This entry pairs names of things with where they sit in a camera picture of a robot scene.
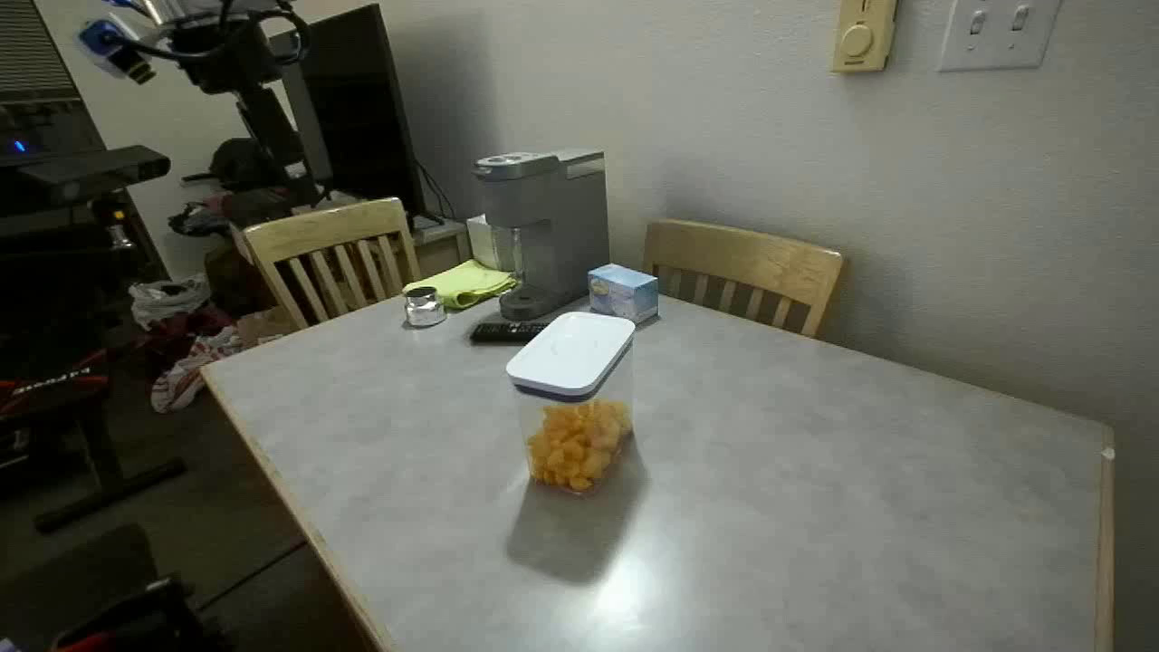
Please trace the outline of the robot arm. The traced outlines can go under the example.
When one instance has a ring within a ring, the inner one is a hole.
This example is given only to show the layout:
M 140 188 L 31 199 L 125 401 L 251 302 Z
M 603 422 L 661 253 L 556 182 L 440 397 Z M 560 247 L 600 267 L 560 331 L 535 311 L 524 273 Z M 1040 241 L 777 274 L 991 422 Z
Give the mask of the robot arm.
M 304 146 L 273 84 L 311 50 L 311 24 L 292 0 L 105 0 L 76 43 L 107 73 L 133 84 L 157 60 L 177 64 L 203 94 L 232 94 L 251 137 L 290 177 L 304 169 Z

